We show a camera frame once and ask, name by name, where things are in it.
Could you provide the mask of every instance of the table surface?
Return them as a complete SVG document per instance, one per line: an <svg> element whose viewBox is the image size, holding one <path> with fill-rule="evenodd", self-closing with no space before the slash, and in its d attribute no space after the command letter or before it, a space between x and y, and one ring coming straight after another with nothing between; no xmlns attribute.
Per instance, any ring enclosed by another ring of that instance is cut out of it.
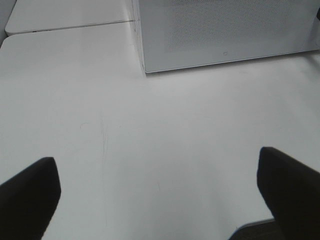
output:
<svg viewBox="0 0 320 240"><path fill-rule="evenodd" d="M22 34L133 19L131 0L17 0L7 34Z"/></svg>
<svg viewBox="0 0 320 240"><path fill-rule="evenodd" d="M44 240L227 240L267 209L259 150L320 170L320 55L145 75L132 23L26 33L0 50L0 182L53 156Z"/></svg>

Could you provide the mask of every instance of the microwave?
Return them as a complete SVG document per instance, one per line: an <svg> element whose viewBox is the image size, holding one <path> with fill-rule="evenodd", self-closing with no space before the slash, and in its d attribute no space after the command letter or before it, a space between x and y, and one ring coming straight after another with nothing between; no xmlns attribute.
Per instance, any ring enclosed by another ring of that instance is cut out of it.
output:
<svg viewBox="0 0 320 240"><path fill-rule="evenodd" d="M146 73L320 49L320 0L132 0Z"/></svg>

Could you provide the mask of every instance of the white table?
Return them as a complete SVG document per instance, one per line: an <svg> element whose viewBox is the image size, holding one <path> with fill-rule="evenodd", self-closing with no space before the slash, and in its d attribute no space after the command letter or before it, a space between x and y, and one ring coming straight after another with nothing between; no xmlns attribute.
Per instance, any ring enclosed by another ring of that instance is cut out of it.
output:
<svg viewBox="0 0 320 240"><path fill-rule="evenodd" d="M133 19L131 0L17 0L10 35L121 23Z"/></svg>
<svg viewBox="0 0 320 240"><path fill-rule="evenodd" d="M320 170L319 52L145 76L130 24L4 41L0 182L55 157L44 240L227 240L271 218L260 147Z"/></svg>

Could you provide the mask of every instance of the white appliance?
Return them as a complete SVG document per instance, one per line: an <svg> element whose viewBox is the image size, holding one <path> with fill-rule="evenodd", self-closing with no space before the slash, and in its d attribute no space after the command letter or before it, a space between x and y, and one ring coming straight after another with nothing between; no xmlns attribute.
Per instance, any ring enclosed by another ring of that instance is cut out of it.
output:
<svg viewBox="0 0 320 240"><path fill-rule="evenodd" d="M320 49L320 0L132 0L146 73Z"/></svg>

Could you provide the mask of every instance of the black object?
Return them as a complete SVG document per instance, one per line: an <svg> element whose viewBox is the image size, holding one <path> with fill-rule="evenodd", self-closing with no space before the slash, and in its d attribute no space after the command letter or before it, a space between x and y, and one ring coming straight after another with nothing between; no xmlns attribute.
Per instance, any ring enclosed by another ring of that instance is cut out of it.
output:
<svg viewBox="0 0 320 240"><path fill-rule="evenodd" d="M60 195L53 157L38 160L0 185L0 240L40 240Z"/></svg>
<svg viewBox="0 0 320 240"><path fill-rule="evenodd" d="M273 147L263 147L257 185L287 240L320 240L317 171Z"/></svg>
<svg viewBox="0 0 320 240"><path fill-rule="evenodd" d="M286 240L274 219L246 224L229 240Z"/></svg>

